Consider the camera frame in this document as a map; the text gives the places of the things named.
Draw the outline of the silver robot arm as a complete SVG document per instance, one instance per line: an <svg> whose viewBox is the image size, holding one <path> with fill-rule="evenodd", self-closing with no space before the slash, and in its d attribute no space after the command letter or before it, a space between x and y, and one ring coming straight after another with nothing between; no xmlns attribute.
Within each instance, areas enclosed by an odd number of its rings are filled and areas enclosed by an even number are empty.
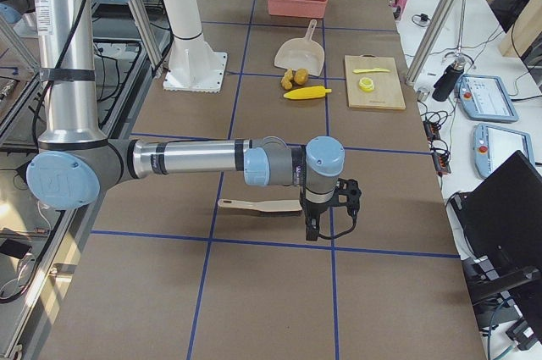
<svg viewBox="0 0 542 360"><path fill-rule="evenodd" d="M250 186L296 186L306 238L321 237L320 217L343 207L355 218L361 190L344 180L344 147L319 136L299 147L277 137L229 141L111 140L100 129L92 0L35 0L40 47L40 109L46 128L26 170L32 194L58 210L91 204L127 180L150 174L240 171Z"/></svg>

